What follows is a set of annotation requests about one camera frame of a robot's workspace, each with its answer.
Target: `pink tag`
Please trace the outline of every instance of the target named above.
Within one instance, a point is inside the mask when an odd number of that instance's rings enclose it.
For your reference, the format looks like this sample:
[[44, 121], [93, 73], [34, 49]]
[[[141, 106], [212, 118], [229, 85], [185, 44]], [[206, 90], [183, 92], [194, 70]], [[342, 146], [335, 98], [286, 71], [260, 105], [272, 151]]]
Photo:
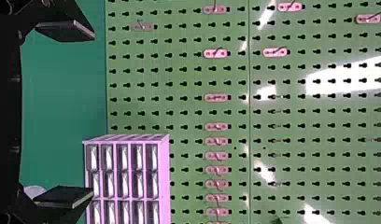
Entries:
[[205, 49], [205, 58], [208, 59], [220, 59], [228, 57], [228, 50], [226, 49]]
[[377, 24], [381, 22], [381, 15], [358, 15], [356, 22], [358, 24]]
[[207, 137], [205, 139], [205, 144], [208, 146], [227, 146], [229, 144], [229, 139], [225, 137]]
[[227, 208], [207, 208], [206, 213], [210, 217], [226, 217], [228, 216], [231, 212]]
[[205, 129], [208, 131], [226, 131], [229, 125], [227, 123], [206, 123]]
[[229, 201], [229, 195], [227, 194], [207, 194], [205, 200], [209, 203], [226, 203]]
[[289, 50], [286, 48], [278, 48], [278, 49], [264, 49], [263, 56], [266, 58], [278, 58], [285, 57], [289, 54]]
[[225, 179], [214, 179], [214, 180], [208, 179], [205, 181], [205, 185], [209, 189], [226, 189], [231, 186], [229, 181]]
[[206, 166], [205, 171], [210, 175], [226, 175], [231, 168], [229, 166]]
[[221, 103], [229, 100], [229, 95], [225, 93], [209, 93], [205, 96], [205, 100], [210, 103]]
[[216, 4], [207, 6], [203, 8], [203, 12], [207, 15], [222, 15], [225, 14], [228, 10], [226, 7], [222, 4]]
[[229, 159], [229, 153], [223, 151], [210, 151], [205, 153], [205, 158], [209, 161], [226, 161]]
[[296, 12], [303, 9], [302, 3], [280, 3], [277, 6], [278, 11], [281, 12]]
[[152, 31], [155, 29], [153, 22], [137, 22], [133, 25], [134, 31]]

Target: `slotted rack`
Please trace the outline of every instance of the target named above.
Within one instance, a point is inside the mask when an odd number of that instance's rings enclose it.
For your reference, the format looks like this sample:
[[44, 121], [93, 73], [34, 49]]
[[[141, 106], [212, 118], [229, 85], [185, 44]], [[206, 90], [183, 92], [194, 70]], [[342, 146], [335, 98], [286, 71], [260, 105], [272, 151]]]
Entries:
[[[106, 1], [110, 133], [169, 133], [173, 223], [381, 223], [381, 0]], [[132, 27], [153, 22], [151, 31]], [[265, 49], [289, 50], [269, 58]], [[205, 49], [226, 49], [223, 59]], [[231, 100], [208, 103], [208, 93]], [[207, 123], [230, 125], [209, 132]], [[226, 137], [227, 146], [207, 146]], [[226, 161], [204, 159], [226, 151]], [[217, 176], [208, 165], [232, 170]], [[208, 179], [226, 179], [225, 190]], [[226, 203], [205, 195], [225, 193]]]

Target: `teal wall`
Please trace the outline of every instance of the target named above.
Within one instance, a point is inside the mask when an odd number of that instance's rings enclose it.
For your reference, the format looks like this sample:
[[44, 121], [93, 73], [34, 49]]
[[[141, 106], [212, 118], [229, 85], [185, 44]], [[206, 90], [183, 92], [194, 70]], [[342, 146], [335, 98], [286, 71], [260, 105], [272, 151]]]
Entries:
[[81, 141], [106, 134], [104, 1], [77, 2], [95, 41], [65, 44], [33, 31], [21, 47], [24, 186], [83, 186]]

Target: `green pegboard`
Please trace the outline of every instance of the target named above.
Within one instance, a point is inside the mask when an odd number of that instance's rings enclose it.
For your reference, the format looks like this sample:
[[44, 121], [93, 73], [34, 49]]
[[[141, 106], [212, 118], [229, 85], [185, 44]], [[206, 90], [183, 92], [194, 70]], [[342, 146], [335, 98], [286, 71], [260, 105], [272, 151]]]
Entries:
[[[381, 23], [356, 24], [381, 1], [222, 0], [106, 2], [110, 133], [169, 133], [174, 223], [381, 223]], [[133, 31], [153, 22], [152, 31]], [[279, 58], [269, 48], [290, 50]], [[206, 59], [205, 49], [227, 49]], [[207, 103], [208, 93], [227, 93]], [[208, 132], [206, 123], [231, 129]], [[227, 137], [209, 147], [206, 137]], [[201, 158], [227, 151], [227, 161]], [[208, 164], [232, 172], [208, 175]], [[225, 178], [228, 203], [207, 203], [201, 184]]]

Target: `white object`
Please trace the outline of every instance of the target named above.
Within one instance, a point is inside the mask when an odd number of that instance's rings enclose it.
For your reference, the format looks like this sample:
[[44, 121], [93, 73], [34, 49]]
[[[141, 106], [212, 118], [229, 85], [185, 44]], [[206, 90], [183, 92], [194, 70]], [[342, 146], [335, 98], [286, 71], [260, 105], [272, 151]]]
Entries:
[[46, 190], [40, 186], [28, 186], [24, 188], [24, 193], [32, 200], [45, 192]]

